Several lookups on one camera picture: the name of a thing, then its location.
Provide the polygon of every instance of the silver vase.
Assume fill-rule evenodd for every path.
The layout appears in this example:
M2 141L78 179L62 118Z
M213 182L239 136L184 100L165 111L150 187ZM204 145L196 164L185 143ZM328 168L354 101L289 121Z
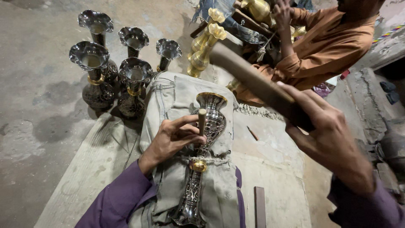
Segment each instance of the silver vase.
M107 68L110 54L103 46L82 41L73 45L69 52L69 58L83 70L88 71L86 85L82 91L83 100L97 112L104 112L112 108L114 104L113 88L106 83L103 69Z
M129 57L122 61L119 77L120 81L125 83L127 92L121 94L118 109L125 119L136 119L143 114L145 105L139 95L144 83L150 82L152 72L149 63L140 58Z
M181 57L181 49L176 41L162 38L156 42L156 52L161 55L157 71L166 71L175 58Z
M195 156L199 158L191 160L188 164L189 175L185 191L177 209L172 213L171 219L180 226L193 224L201 228L206 224L200 215L201 183L203 172L207 169L204 158L226 128L226 119L220 109L226 106L227 100L225 97L213 92L200 93L196 99L201 108L207 111L208 121L205 124L207 143L194 150Z
M105 33L113 32L114 29L113 21L107 14L88 9L79 14L77 23L80 27L90 31L93 42L106 47ZM102 73L105 82L113 82L118 76L118 68L115 62L109 60L107 67L103 69Z
M149 45L148 36L137 27L123 27L118 35L121 44L128 47L128 57L139 57L139 51Z

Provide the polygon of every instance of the orange shirt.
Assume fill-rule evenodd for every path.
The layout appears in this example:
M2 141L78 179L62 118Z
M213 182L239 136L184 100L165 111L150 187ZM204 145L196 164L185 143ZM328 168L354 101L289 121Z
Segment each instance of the orange shirt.
M336 8L309 13L295 8L292 25L308 31L293 43L294 54L281 60L273 70L273 81L310 89L343 73L370 49L377 16L340 24L344 13Z

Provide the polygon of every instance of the purple shirt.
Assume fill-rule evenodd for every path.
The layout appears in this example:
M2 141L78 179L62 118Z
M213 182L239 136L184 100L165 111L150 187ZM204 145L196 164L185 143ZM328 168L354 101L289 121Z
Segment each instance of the purple shirt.
M242 176L238 168L236 177L237 187L241 188ZM155 195L153 180L143 175L136 161L99 193L75 227L127 228L133 211ZM240 190L237 195L240 226L245 228L245 207ZM333 179L328 198L337 206L330 217L342 228L405 227L405 209L394 201L379 180L375 193L364 198L351 192L339 179Z

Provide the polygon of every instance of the vase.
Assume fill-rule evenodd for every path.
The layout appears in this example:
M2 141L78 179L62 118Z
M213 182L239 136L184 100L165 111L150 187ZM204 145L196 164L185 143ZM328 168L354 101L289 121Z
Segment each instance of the vase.
M209 52L214 44L219 40L226 38L226 33L223 27L218 24L209 25L210 36L204 44L202 50L193 54L190 60L190 65L187 67L187 73L191 77L200 77L200 73L209 65Z
M82 41L73 45L69 58L83 70L89 72L86 85L82 91L83 100L96 112L105 112L114 104L113 88L106 83L103 69L107 68L110 54L103 46Z
M220 109L226 106L227 100L225 97L213 92L200 93L196 99L201 108L207 111L207 122L205 124L207 143L195 148L194 156L197 156L198 159L189 161L189 175L184 194L180 198L176 210L171 213L170 217L180 226L193 224L201 228L206 224L200 215L201 183L203 173L207 170L205 157L214 142L222 135L226 128L226 119L220 112Z
M222 23L225 21L224 14L218 9L209 8L208 15L210 17L207 26L204 28L204 32L191 42L191 50L190 53L188 53L187 55L187 59L189 61L191 61L191 57L193 56L193 54L203 49L203 45L207 42L210 35L209 25L214 23Z
M248 9L253 19L257 22L265 23L270 28L274 28L276 25L270 12L270 5L264 0L243 0L241 8Z
M142 86L149 83L152 77L152 67L146 61L129 57L122 61L119 76L124 81L127 92L121 94L118 100L118 110L123 118L136 119L145 111L145 105L139 98Z
M176 41L162 38L156 42L156 52L161 55L157 71L167 71L169 64L175 58L181 57L181 49Z
M85 10L77 17L80 27L86 28L92 35L93 42L106 47L105 34L113 32L114 26L111 18L105 14L93 10ZM104 81L112 83L118 76L118 68L114 61L109 60L108 65L102 71Z
M148 36L137 27L123 27L118 35L121 44L128 47L128 58L139 57L139 51L149 45Z

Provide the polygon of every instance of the man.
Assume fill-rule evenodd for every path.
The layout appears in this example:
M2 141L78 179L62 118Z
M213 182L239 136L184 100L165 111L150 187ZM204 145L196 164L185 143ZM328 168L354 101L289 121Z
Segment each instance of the man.
M265 77L299 90L310 89L343 73L370 49L374 23L385 0L338 0L338 7L309 13L277 0L273 12L281 41L282 60L274 69L259 68ZM307 33L291 43L290 24ZM262 102L243 86L237 98Z
M305 135L287 121L286 132L304 153L336 176L329 198L337 209L331 219L342 228L405 227L405 209L374 178L373 166L357 149L343 113L310 90L300 92L278 84L301 105L316 128ZM132 212L156 194L146 178L152 170L186 144L206 142L197 128L187 124L196 121L197 115L164 120L149 148L100 192L76 227L127 227ZM239 194L238 201L243 228L245 211Z

